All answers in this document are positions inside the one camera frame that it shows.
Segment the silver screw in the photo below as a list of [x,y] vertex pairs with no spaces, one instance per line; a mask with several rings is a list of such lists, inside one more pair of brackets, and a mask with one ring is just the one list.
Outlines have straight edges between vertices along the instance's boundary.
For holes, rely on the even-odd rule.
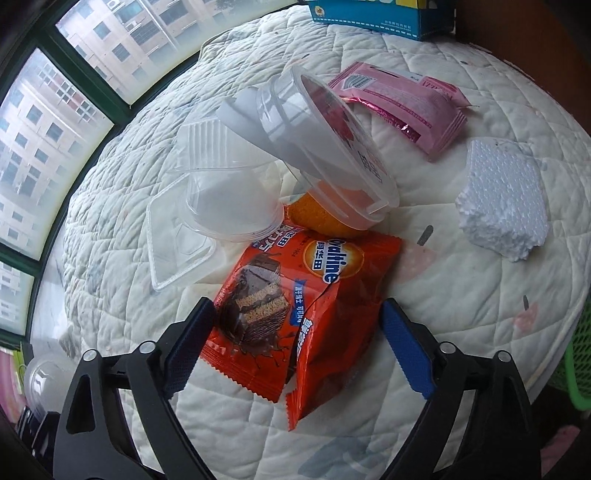
[[456,353],[456,346],[450,342],[443,342],[441,345],[439,345],[439,349],[443,353],[447,353],[448,355],[451,355],[452,353]]
[[501,362],[509,363],[511,361],[511,354],[509,352],[505,352],[504,350],[501,350],[498,356]]
[[82,360],[84,360],[85,362],[90,362],[92,360],[94,360],[96,358],[96,350],[87,350],[86,352],[84,352],[84,355],[82,355]]
[[139,346],[140,353],[152,353],[156,348],[156,344],[152,341],[144,342]]

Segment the chocolate cake image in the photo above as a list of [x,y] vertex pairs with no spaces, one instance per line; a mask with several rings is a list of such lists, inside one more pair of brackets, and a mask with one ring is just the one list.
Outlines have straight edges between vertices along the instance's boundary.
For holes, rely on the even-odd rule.
[[224,335],[239,345],[274,343],[290,309],[279,282],[280,264],[267,255],[257,255],[244,265],[220,308]]

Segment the brown wooden panel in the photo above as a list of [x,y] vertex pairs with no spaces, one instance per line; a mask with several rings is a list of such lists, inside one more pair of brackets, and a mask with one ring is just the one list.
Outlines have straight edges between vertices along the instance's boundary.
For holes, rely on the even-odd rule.
[[456,36],[517,65],[591,133],[591,65],[542,0],[457,0]]

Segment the ovaltine package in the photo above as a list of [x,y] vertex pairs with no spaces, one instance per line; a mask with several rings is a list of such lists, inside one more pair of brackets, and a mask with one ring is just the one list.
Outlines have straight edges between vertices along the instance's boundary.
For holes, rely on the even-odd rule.
[[373,110],[429,155],[443,150],[466,123],[470,102],[450,83],[356,62],[329,86],[345,102]]
[[401,240],[368,232],[329,238],[285,220],[250,245],[215,298],[219,323],[202,357],[273,402],[287,394],[289,428],[336,395],[369,345],[380,283]]

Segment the white styrofoam block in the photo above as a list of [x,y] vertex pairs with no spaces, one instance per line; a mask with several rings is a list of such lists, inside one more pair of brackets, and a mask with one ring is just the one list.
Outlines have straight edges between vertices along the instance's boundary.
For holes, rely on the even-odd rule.
[[473,140],[468,183],[456,199],[468,240],[512,262],[542,246],[550,228],[535,161],[494,141]]

